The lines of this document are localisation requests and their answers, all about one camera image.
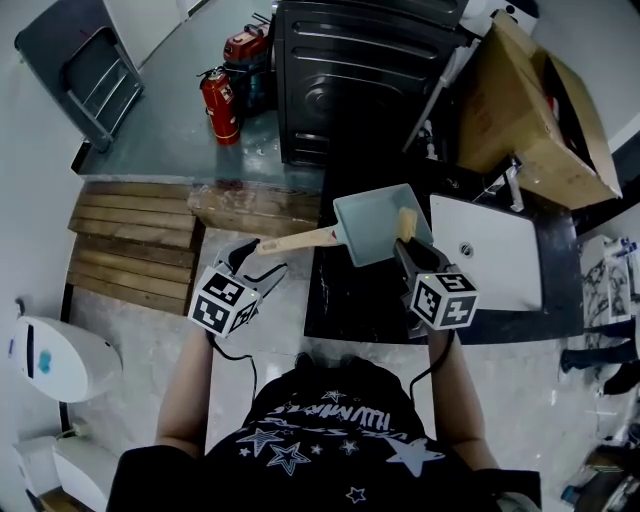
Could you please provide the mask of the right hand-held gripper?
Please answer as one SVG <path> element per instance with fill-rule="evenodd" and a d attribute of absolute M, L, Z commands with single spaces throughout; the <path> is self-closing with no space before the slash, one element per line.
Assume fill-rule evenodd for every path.
<path fill-rule="evenodd" d="M 407 278 L 408 292 L 401 301 L 411 336 L 425 335 L 428 329 L 455 330 L 471 325 L 479 302 L 479 290 L 468 274 L 424 272 L 446 271 L 448 259 L 433 245 L 416 238 L 410 239 L 407 248 L 401 239 L 396 239 L 393 254 Z"/>

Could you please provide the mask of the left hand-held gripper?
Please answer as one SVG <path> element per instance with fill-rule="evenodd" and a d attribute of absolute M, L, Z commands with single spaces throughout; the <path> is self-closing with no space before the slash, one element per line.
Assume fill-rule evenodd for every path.
<path fill-rule="evenodd" d="M 259 277 L 241 275 L 244 261 L 255 252 L 259 238 L 237 240 L 221 252 L 198 279 L 187 318 L 208 332 L 227 338 L 248 323 L 263 296 L 284 279 L 288 265 L 281 263 Z"/>

